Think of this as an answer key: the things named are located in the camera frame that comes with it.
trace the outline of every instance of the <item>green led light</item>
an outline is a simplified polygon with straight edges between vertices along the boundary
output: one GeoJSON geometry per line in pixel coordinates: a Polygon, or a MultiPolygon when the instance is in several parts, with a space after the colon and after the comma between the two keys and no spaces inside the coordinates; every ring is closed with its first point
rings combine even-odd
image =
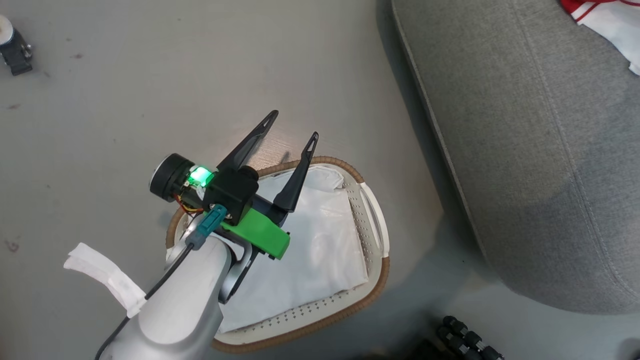
{"type": "Polygon", "coordinates": [[[207,184],[209,184],[209,181],[211,181],[213,177],[214,174],[211,171],[207,170],[204,167],[197,167],[194,171],[192,171],[192,173],[190,173],[189,179],[187,179],[187,181],[189,181],[189,184],[193,186],[205,187],[207,186],[207,184]]]}

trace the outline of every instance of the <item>sofa seam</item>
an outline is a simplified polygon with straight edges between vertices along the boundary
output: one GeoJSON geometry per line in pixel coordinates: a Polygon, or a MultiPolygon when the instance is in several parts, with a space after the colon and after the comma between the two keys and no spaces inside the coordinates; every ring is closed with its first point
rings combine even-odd
{"type": "Polygon", "coordinates": [[[440,126],[438,125],[438,120],[436,118],[435,112],[432,109],[431,106],[431,101],[429,100],[429,95],[427,94],[427,90],[426,87],[424,86],[424,83],[422,81],[422,78],[420,76],[420,70],[418,69],[418,65],[415,62],[415,59],[413,58],[413,53],[411,51],[411,47],[409,45],[409,42],[406,39],[406,35],[404,33],[404,29],[402,27],[402,25],[400,24],[400,19],[398,17],[398,13],[397,13],[397,8],[396,8],[396,0],[393,0],[391,2],[392,5],[392,10],[394,13],[394,18],[396,20],[396,26],[398,28],[398,32],[400,34],[400,37],[402,39],[402,42],[404,44],[404,49],[405,49],[405,53],[409,59],[409,62],[411,63],[411,67],[413,68],[413,76],[414,76],[414,80],[416,80],[418,82],[418,86],[420,87],[420,91],[422,92],[422,98],[424,99],[424,104],[423,107],[425,107],[425,110],[429,113],[430,117],[431,117],[431,123],[433,124],[433,127],[435,129],[435,133],[436,136],[438,137],[438,140],[440,142],[440,147],[442,148],[442,152],[445,156],[445,159],[447,160],[447,163],[449,164],[449,168],[451,170],[451,175],[453,177],[453,180],[456,184],[456,187],[458,189],[458,192],[460,193],[460,198],[462,201],[462,204],[465,208],[465,212],[467,213],[467,216],[469,217],[469,222],[471,224],[471,228],[476,236],[476,240],[478,242],[478,245],[480,246],[480,249],[485,257],[485,259],[487,259],[487,255],[486,255],[486,249],[484,247],[484,243],[482,241],[482,238],[480,237],[480,234],[477,230],[476,227],[476,223],[474,222],[474,217],[471,213],[471,210],[468,206],[467,203],[467,198],[465,197],[465,192],[462,188],[462,184],[460,183],[460,180],[458,179],[458,175],[456,173],[456,168],[453,165],[453,161],[451,161],[451,155],[449,154],[449,150],[447,148],[447,144],[444,141],[444,138],[442,137],[442,133],[440,131],[440,126]]]}
{"type": "Polygon", "coordinates": [[[572,192],[573,192],[573,195],[576,197],[578,207],[580,208],[580,212],[582,213],[582,217],[587,228],[587,232],[589,233],[589,237],[593,236],[592,243],[594,243],[596,251],[598,252],[598,258],[601,264],[605,265],[605,269],[606,269],[605,273],[607,274],[609,280],[615,285],[615,288],[622,293],[626,293],[627,296],[631,295],[630,298],[632,300],[636,302],[640,302],[638,294],[631,287],[629,287],[628,284],[621,278],[620,273],[617,271],[616,267],[613,265],[613,262],[611,261],[607,247],[602,239],[600,228],[598,227],[598,223],[595,220],[593,209],[591,208],[591,203],[589,202],[589,199],[586,194],[586,190],[584,189],[584,184],[582,183],[582,179],[580,178],[578,169],[575,166],[575,160],[573,159],[571,149],[569,147],[568,142],[566,141],[564,128],[562,127],[562,124],[558,119],[559,115],[557,112],[557,108],[552,99],[552,96],[550,95],[549,86],[548,86],[546,77],[544,76],[543,71],[541,69],[540,61],[536,53],[533,51],[531,39],[529,38],[522,24],[522,19],[520,15],[515,9],[515,4],[513,3],[513,0],[509,0],[508,3],[511,6],[511,11],[515,16],[516,24],[520,32],[522,33],[522,36],[524,37],[524,40],[525,40],[524,44],[529,54],[532,57],[532,60],[527,58],[527,61],[529,62],[529,65],[532,66],[532,68],[537,72],[538,78],[542,82],[543,92],[541,92],[540,95],[543,96],[545,103],[548,105],[548,107],[551,110],[551,113],[549,114],[551,115],[549,116],[550,122],[552,122],[552,125],[554,125],[555,128],[557,129],[557,134],[559,138],[558,139],[554,137],[554,139],[558,143],[558,145],[561,146],[563,150],[563,162],[564,162],[564,166],[567,171],[567,174],[569,176],[569,182],[571,182],[571,185],[573,188],[572,192]],[[593,232],[595,233],[593,235],[592,235],[592,229],[590,229],[589,223],[591,223],[591,227],[593,228],[593,232]]]}

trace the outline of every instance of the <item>sofa cushion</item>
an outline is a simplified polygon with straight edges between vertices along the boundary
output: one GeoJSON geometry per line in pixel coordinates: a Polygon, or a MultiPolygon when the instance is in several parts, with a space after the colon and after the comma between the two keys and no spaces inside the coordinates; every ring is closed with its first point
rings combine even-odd
{"type": "Polygon", "coordinates": [[[556,0],[396,0],[488,262],[582,313],[640,310],[640,78],[556,0]]]}

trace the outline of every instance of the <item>white laundry basket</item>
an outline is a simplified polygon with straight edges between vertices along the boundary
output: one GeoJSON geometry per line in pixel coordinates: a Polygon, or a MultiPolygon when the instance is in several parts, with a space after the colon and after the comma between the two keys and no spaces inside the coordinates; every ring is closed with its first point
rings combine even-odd
{"type": "MultiPolygon", "coordinates": [[[[295,168],[298,162],[265,168],[259,170],[258,174],[260,177],[273,176],[295,168]]],[[[291,341],[357,313],[376,300],[385,287],[389,272],[389,238],[385,219],[371,189],[362,176],[342,160],[317,156],[311,164],[334,168],[344,176],[344,188],[349,194],[369,281],[331,297],[287,310],[262,322],[217,334],[212,343],[215,349],[231,353],[251,352],[291,341]]],[[[167,230],[167,249],[180,239],[187,221],[186,214],[178,209],[167,230]]]]}

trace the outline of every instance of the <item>basket handle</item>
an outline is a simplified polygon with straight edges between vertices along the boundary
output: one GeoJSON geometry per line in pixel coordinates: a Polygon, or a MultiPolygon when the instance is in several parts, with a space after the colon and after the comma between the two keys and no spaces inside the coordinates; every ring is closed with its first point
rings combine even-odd
{"type": "Polygon", "coordinates": [[[386,258],[389,256],[389,231],[387,230],[387,222],[382,214],[380,204],[378,204],[378,200],[376,196],[373,195],[369,185],[365,183],[360,183],[359,185],[360,194],[364,200],[364,208],[369,217],[369,221],[374,226],[373,236],[376,239],[378,248],[382,251],[382,257],[386,258]]]}

